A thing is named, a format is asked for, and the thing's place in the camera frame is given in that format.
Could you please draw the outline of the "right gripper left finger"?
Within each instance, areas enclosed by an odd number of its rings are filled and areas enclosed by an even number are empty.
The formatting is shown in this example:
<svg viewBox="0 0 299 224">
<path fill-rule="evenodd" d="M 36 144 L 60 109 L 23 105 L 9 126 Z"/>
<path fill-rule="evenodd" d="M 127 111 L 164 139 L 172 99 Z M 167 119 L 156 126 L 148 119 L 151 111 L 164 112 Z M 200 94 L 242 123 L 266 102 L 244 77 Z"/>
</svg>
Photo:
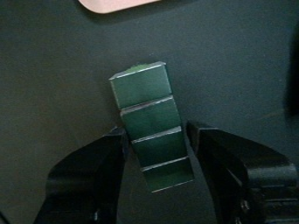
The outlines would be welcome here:
<svg viewBox="0 0 299 224">
<path fill-rule="evenodd" d="M 113 128 L 52 168 L 33 224 L 117 224 L 117 199 L 128 154 L 127 132 Z"/>
</svg>

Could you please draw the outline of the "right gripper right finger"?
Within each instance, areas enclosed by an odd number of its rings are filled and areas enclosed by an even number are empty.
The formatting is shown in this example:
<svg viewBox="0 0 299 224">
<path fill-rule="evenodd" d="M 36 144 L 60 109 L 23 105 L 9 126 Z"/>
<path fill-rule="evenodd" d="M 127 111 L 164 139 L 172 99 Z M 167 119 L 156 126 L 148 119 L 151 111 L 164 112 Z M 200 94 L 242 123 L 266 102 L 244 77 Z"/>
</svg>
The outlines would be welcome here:
<svg viewBox="0 0 299 224">
<path fill-rule="evenodd" d="M 299 224 L 299 172 L 287 156 L 200 122 L 185 129 L 217 224 Z"/>
</svg>

